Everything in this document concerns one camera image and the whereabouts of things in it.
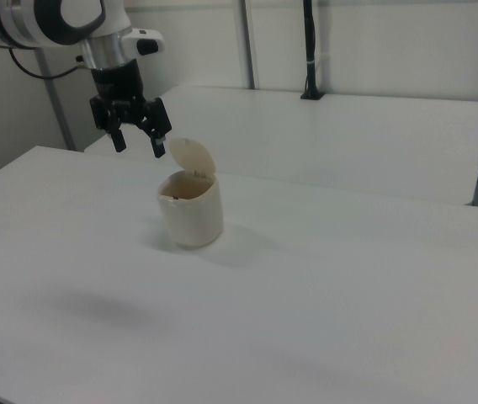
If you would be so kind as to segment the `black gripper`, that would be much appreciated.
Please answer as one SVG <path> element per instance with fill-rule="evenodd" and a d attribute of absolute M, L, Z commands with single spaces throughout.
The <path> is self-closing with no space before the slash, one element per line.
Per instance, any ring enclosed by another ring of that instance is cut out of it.
<path fill-rule="evenodd" d="M 172 125 L 161 98 L 147 99 L 137 61 L 111 69 L 91 71 L 98 94 L 90 99 L 93 119 L 98 129 L 110 135 L 114 149 L 126 149 L 123 124 L 143 130 L 151 141 L 155 158 L 166 150 L 164 141 Z"/>

